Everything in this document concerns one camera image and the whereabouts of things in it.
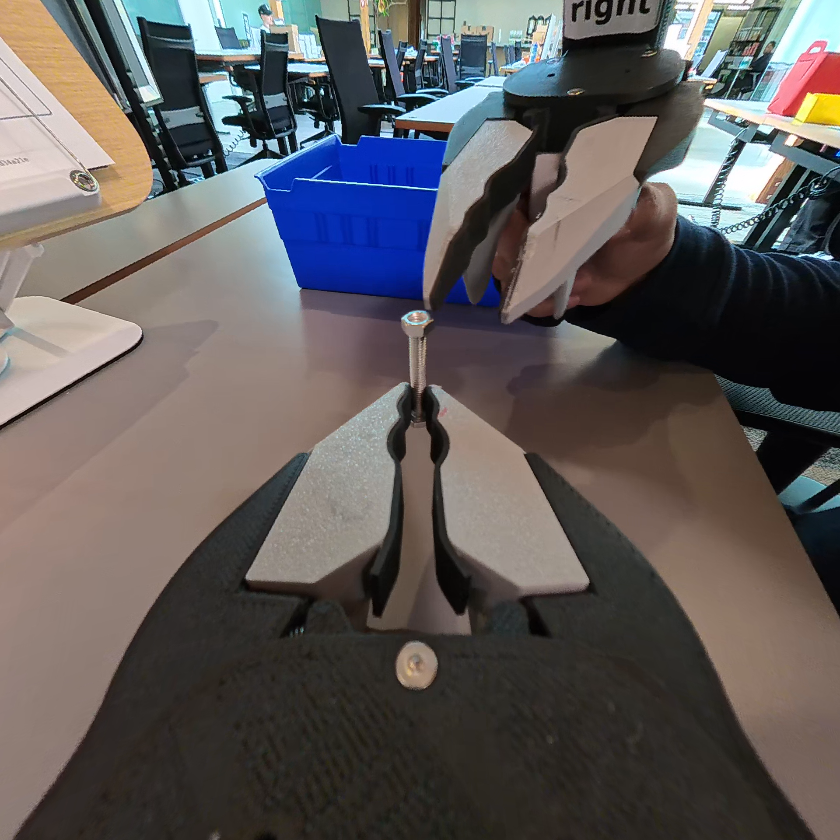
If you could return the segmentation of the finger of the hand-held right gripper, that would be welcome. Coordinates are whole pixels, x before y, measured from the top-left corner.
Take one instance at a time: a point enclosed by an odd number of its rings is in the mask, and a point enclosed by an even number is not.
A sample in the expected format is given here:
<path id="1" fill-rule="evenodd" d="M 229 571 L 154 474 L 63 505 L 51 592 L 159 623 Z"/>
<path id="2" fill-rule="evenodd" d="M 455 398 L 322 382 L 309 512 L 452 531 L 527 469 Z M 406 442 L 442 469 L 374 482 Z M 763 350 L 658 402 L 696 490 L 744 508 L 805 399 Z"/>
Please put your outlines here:
<path id="1" fill-rule="evenodd" d="M 624 226 L 639 191 L 635 176 L 657 118 L 620 117 L 576 131 L 565 177 L 529 226 L 518 268 L 500 310 L 509 324 L 551 299 L 561 315 L 579 268 Z"/>
<path id="2" fill-rule="evenodd" d="M 538 131 L 519 122 L 487 120 L 443 172 L 423 267 L 427 309 L 440 308 L 459 279 L 469 302 L 481 300 L 540 142 Z"/>

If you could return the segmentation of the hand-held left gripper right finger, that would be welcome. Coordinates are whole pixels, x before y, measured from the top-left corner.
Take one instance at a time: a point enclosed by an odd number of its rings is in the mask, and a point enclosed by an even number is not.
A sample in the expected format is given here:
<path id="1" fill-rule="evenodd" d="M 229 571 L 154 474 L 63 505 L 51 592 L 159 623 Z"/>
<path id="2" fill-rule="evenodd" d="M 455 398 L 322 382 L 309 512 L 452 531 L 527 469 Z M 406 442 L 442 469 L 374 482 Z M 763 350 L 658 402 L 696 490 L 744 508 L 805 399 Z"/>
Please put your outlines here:
<path id="1" fill-rule="evenodd" d="M 437 385 L 423 407 L 436 577 L 454 612 L 584 592 L 590 578 L 525 451 Z"/>

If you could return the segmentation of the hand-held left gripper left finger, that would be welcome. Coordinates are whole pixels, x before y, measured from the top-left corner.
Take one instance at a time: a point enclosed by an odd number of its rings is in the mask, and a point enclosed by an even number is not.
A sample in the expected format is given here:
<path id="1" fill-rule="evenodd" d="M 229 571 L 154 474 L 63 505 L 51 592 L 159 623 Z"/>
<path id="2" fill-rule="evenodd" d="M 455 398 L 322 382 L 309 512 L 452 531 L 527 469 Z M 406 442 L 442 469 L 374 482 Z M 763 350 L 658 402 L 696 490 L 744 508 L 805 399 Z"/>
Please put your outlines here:
<path id="1" fill-rule="evenodd" d="M 382 616 L 400 570 L 411 408 L 399 384 L 314 446 L 246 573 L 251 590 Z"/>

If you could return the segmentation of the blue plastic bin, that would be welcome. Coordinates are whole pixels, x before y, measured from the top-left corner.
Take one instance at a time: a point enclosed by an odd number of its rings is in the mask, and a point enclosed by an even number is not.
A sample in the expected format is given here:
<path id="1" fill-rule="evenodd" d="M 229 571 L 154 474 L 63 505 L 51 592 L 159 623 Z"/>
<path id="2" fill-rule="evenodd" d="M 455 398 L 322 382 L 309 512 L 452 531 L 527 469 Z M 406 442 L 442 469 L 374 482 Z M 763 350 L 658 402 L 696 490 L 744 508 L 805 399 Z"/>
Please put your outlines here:
<path id="1" fill-rule="evenodd" d="M 332 134 L 257 174 L 302 289 L 422 300 L 446 142 Z"/>

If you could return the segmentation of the steel hex bolt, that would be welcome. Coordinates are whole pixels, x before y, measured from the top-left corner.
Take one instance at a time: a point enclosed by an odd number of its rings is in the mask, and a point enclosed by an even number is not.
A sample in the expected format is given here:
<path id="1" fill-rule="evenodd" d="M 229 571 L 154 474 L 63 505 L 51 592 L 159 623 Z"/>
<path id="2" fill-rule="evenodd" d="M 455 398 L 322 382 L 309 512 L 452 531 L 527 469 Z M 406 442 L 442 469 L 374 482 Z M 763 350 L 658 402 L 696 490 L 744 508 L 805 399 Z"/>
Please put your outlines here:
<path id="1" fill-rule="evenodd" d="M 419 427 L 426 423 L 424 394 L 427 387 L 427 338 L 414 335 L 408 338 L 409 383 L 412 389 L 412 423 Z"/>

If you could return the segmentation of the person's right forearm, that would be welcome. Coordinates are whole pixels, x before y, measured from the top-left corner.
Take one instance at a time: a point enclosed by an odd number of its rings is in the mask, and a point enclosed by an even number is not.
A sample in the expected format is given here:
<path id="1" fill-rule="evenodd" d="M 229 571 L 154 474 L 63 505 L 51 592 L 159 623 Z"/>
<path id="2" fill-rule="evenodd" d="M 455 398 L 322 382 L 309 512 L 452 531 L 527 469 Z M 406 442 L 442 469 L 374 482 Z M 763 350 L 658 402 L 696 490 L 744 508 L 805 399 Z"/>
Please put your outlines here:
<path id="1" fill-rule="evenodd" d="M 678 217 L 675 243 L 646 279 L 567 319 L 780 403 L 839 410 L 837 260 L 757 253 Z"/>

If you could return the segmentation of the person's right hand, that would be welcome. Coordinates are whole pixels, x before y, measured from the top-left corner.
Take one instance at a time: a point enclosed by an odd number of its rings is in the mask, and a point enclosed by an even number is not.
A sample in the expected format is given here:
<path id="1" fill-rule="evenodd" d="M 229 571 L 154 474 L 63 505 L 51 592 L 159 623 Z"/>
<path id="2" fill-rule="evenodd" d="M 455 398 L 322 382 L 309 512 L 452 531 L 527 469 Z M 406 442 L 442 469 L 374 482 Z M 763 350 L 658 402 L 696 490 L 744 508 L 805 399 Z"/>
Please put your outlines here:
<path id="1" fill-rule="evenodd" d="M 502 232 L 492 275 L 504 295 L 529 228 L 529 200 L 522 197 Z M 671 250 L 676 236 L 678 199 L 664 182 L 647 182 L 635 209 L 618 233 L 578 269 L 565 314 L 578 306 L 598 307 L 643 280 Z"/>

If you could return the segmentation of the wooden office desk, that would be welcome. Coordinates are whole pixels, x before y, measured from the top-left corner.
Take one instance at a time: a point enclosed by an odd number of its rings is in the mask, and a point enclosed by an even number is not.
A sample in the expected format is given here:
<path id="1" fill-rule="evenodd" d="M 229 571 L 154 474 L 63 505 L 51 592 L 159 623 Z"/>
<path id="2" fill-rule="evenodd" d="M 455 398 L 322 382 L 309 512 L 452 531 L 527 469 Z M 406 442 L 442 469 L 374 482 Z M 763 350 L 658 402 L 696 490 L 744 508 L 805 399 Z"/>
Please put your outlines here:
<path id="1" fill-rule="evenodd" d="M 783 160 L 781 175 L 770 179 L 769 202 L 758 215 L 722 229 L 734 235 L 745 232 L 743 244 L 759 252 L 770 251 L 790 226 L 817 184 L 838 181 L 839 129 L 825 125 L 793 123 L 793 118 L 767 112 L 764 102 L 708 99 L 708 124 L 732 137 L 728 153 L 700 202 L 711 210 L 718 227 L 722 210 L 735 210 L 723 202 L 728 177 L 750 144 L 767 146 Z"/>
<path id="2" fill-rule="evenodd" d="M 396 118 L 395 130 L 446 140 L 457 121 L 492 92 L 500 91 L 507 79 L 504 76 L 487 77 L 472 87 L 406 112 Z"/>
<path id="3" fill-rule="evenodd" d="M 221 65 L 226 70 L 230 70 L 235 79 L 235 83 L 240 86 L 244 83 L 246 88 L 252 88 L 254 82 L 251 77 L 255 77 L 262 64 L 262 59 L 256 52 L 249 52 L 247 50 L 232 50 L 223 49 L 214 52 L 197 52 L 196 60 L 200 67 L 204 65 Z M 289 55 L 286 58 L 287 78 L 291 85 L 297 83 L 329 83 L 329 70 L 323 63 L 312 63 L 306 61 L 293 60 L 293 56 Z"/>

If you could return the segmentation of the group of black office chairs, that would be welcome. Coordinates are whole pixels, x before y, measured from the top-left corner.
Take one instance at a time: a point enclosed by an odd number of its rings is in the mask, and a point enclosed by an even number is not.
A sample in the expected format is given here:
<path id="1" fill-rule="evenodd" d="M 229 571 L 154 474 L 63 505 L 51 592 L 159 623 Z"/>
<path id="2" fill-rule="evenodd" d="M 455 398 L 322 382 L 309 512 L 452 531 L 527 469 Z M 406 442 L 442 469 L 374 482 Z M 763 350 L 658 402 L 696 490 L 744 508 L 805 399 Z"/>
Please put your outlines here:
<path id="1" fill-rule="evenodd" d="M 143 52 L 163 96 L 155 114 L 161 123 L 164 145 L 187 168 L 199 166 L 208 170 L 210 163 L 205 158 L 212 142 L 219 144 L 219 139 L 198 69 L 192 30 L 185 25 L 158 24 L 144 17 L 139 17 L 138 23 Z M 311 140 L 329 137 L 334 120 L 339 119 L 342 142 L 356 144 L 362 136 L 379 136 L 382 122 L 402 117 L 406 106 L 424 106 L 479 83 L 478 79 L 455 80 L 449 88 L 404 92 L 396 96 L 395 103 L 383 102 L 370 62 L 362 56 L 364 48 L 355 49 L 348 36 L 338 35 L 336 40 L 338 48 L 329 54 L 335 61 L 310 69 L 305 62 L 291 60 L 286 33 L 260 30 L 256 52 L 259 63 L 224 63 L 233 69 L 234 81 L 244 94 L 226 97 L 237 103 L 239 112 L 224 116 L 222 122 L 239 130 L 235 144 L 245 136 L 252 147 L 261 144 L 260 151 L 247 162 L 278 160 L 298 151 L 297 113 L 291 96 L 296 85 L 314 91 L 318 105 L 315 116 L 327 127 Z"/>

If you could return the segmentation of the red box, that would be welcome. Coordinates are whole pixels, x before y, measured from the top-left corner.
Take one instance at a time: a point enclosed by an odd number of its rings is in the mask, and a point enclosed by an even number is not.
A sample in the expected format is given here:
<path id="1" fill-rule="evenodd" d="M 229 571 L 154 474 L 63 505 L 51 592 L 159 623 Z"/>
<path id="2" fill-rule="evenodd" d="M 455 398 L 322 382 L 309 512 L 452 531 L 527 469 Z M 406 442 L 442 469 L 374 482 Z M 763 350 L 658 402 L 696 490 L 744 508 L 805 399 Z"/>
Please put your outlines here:
<path id="1" fill-rule="evenodd" d="M 817 40 L 802 53 L 785 74 L 779 89 L 767 106 L 769 113 L 781 117 L 793 118 L 805 99 L 806 86 L 823 62 L 827 51 L 827 41 Z"/>

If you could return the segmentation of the yellow box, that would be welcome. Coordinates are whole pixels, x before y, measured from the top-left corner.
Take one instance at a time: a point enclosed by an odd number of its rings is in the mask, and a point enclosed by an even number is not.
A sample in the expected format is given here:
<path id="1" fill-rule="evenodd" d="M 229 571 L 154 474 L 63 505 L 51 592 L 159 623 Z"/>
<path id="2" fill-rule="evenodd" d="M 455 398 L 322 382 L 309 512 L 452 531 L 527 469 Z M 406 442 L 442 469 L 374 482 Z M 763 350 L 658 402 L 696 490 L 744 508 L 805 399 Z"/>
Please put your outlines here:
<path id="1" fill-rule="evenodd" d="M 840 96 L 835 93 L 809 92 L 798 108 L 793 123 L 815 124 L 838 128 L 840 125 Z"/>

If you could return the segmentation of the person's dark trousers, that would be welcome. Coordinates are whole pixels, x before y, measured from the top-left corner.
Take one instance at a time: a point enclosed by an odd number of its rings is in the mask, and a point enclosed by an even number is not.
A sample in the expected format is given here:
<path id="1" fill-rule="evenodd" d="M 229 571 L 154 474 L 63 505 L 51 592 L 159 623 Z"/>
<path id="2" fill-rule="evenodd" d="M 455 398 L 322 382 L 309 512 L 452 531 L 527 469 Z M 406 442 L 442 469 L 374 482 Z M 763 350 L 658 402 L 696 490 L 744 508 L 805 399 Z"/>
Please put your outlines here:
<path id="1" fill-rule="evenodd" d="M 788 519 L 808 555 L 822 587 L 839 612 L 839 507 L 805 514 L 784 505 Z"/>

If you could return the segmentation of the wooden document stand white base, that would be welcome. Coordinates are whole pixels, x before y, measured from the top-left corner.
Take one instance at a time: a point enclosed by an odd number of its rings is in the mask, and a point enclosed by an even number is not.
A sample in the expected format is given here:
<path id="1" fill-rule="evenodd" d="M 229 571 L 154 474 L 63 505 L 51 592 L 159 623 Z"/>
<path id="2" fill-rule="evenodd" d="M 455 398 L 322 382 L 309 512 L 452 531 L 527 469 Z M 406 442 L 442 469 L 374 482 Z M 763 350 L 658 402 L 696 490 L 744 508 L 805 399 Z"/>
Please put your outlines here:
<path id="1" fill-rule="evenodd" d="M 20 297 L 51 238 L 125 214 L 151 187 L 144 146 L 105 84 L 42 2 L 2 2 L 4 41 L 112 157 L 95 170 L 2 168 L 1 425 L 133 351 L 141 327 L 65 301 Z"/>

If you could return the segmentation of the white instruction sheet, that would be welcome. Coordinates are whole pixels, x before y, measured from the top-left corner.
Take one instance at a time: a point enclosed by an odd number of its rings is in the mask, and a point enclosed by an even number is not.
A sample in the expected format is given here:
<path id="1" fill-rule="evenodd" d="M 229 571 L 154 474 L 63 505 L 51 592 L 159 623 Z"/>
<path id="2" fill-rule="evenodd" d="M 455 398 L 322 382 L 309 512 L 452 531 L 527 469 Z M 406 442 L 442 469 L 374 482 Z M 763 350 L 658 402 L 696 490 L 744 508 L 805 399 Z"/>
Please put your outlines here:
<path id="1" fill-rule="evenodd" d="M 2 41 L 2 168 L 23 165 L 49 172 L 80 165 L 95 170 L 113 163 L 112 157 Z"/>

